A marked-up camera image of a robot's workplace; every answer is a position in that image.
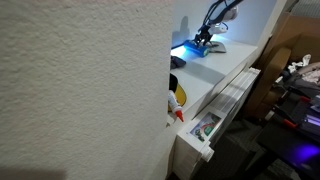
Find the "blue light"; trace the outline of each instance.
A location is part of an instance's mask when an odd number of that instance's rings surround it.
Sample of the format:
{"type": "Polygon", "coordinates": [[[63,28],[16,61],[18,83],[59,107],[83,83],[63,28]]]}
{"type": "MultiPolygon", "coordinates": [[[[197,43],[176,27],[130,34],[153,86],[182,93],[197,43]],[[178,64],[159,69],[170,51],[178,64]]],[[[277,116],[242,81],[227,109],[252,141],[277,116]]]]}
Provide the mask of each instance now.
{"type": "Polygon", "coordinates": [[[210,39],[210,41],[217,41],[218,36],[216,34],[212,35],[212,38],[210,39]]]}
{"type": "Polygon", "coordinates": [[[184,48],[183,46],[179,46],[171,50],[171,55],[181,58],[185,52],[186,52],[186,48],[184,48]]]}

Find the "label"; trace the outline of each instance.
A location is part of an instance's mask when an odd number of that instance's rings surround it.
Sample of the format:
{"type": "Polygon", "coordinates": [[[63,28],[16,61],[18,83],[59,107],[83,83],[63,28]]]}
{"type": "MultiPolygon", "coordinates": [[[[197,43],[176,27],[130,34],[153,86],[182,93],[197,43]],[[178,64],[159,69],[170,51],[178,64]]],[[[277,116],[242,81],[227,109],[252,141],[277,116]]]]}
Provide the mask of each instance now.
{"type": "Polygon", "coordinates": [[[176,95],[171,90],[169,91],[169,94],[168,94],[168,103],[169,103],[169,107],[173,113],[175,113],[175,111],[177,111],[177,110],[175,110],[177,107],[181,108],[179,102],[177,101],[176,95]]]}
{"type": "Polygon", "coordinates": [[[206,137],[214,130],[215,126],[221,120],[215,114],[208,112],[201,121],[191,130],[191,134],[198,138],[201,142],[205,140],[206,137]]]}

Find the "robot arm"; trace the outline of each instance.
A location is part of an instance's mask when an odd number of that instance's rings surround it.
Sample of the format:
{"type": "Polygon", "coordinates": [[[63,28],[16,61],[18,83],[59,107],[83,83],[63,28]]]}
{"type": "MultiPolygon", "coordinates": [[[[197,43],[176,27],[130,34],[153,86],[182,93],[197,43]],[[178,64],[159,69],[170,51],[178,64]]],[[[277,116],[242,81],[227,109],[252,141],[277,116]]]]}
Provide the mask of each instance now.
{"type": "Polygon", "coordinates": [[[233,20],[237,17],[238,8],[237,5],[243,0],[231,0],[230,4],[227,4],[227,0],[218,0],[213,3],[202,23],[201,28],[198,30],[198,34],[194,38],[194,42],[197,47],[202,43],[203,46],[210,42],[213,34],[224,33],[228,27],[224,24],[226,21],[233,20]]]}

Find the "wire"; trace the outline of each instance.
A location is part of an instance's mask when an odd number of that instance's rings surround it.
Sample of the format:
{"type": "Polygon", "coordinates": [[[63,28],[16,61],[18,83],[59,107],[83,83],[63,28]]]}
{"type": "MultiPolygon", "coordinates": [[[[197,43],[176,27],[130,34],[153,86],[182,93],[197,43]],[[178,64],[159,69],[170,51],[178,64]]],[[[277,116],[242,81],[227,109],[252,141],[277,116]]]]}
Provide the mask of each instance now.
{"type": "Polygon", "coordinates": [[[227,30],[229,29],[229,26],[226,23],[224,22],[221,22],[221,23],[226,26],[227,30]]]}
{"type": "Polygon", "coordinates": [[[210,8],[209,8],[209,10],[208,10],[208,12],[207,12],[207,14],[206,14],[206,16],[205,16],[204,19],[203,19],[203,23],[202,23],[203,25],[206,24],[206,22],[208,21],[209,17],[212,15],[213,11],[214,11],[217,7],[218,7],[218,2],[213,3],[213,4],[210,6],[210,8]]]}
{"type": "Polygon", "coordinates": [[[235,7],[237,4],[239,4],[240,2],[242,2],[243,0],[234,0],[231,4],[229,4],[226,8],[224,8],[222,10],[222,12],[220,12],[220,14],[215,18],[210,20],[211,24],[216,24],[219,23],[223,20],[223,17],[225,16],[225,14],[232,9],[233,7],[235,7]]]}

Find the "dark floor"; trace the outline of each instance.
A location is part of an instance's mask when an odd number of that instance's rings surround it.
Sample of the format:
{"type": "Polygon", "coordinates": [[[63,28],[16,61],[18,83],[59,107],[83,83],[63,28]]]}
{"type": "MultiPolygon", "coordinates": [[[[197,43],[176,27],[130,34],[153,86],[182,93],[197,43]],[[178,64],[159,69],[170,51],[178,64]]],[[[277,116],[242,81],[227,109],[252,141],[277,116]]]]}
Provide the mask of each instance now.
{"type": "MultiPolygon", "coordinates": [[[[193,177],[193,180],[226,180],[240,179],[247,165],[256,153],[263,151],[255,143],[255,138],[261,131],[261,126],[246,120],[233,121],[218,143],[213,147],[214,157],[203,166],[193,177]]],[[[178,180],[172,174],[169,180],[178,180]]],[[[288,165],[280,160],[275,161],[256,180],[299,180],[298,175],[288,165]]]]}

